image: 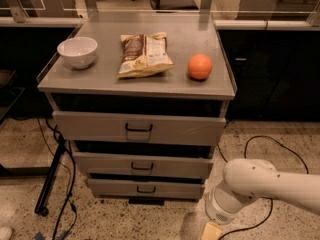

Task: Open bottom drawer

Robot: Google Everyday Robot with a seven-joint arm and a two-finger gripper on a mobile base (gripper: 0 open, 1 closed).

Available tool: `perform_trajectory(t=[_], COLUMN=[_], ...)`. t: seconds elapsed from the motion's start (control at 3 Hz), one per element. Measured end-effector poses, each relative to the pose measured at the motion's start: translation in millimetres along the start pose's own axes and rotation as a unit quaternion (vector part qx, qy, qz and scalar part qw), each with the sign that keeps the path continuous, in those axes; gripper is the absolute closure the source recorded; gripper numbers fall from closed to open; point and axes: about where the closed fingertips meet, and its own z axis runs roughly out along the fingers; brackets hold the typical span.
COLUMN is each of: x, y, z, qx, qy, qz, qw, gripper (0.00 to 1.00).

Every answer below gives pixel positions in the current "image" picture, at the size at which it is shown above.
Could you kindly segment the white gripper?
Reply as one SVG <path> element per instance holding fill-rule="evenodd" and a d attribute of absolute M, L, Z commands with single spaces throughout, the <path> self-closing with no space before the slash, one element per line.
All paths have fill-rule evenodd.
<path fill-rule="evenodd" d="M 220 225 L 231 223 L 242 208 L 250 204 L 250 197 L 235 193 L 224 182 L 215 186 L 205 199 L 207 216 Z M 207 222 L 200 240 L 218 240 L 222 229 L 215 222 Z"/>

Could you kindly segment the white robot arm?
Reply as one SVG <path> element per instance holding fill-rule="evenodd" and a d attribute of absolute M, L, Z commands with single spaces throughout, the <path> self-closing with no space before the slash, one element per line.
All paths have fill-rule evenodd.
<path fill-rule="evenodd" d="M 278 171 L 266 160 L 238 158 L 230 160 L 222 180 L 205 199 L 210 221 L 201 240 L 222 240 L 239 229 L 222 233 L 221 225 L 231 223 L 238 213 L 259 198 L 276 199 L 314 214 L 320 213 L 320 176 Z"/>

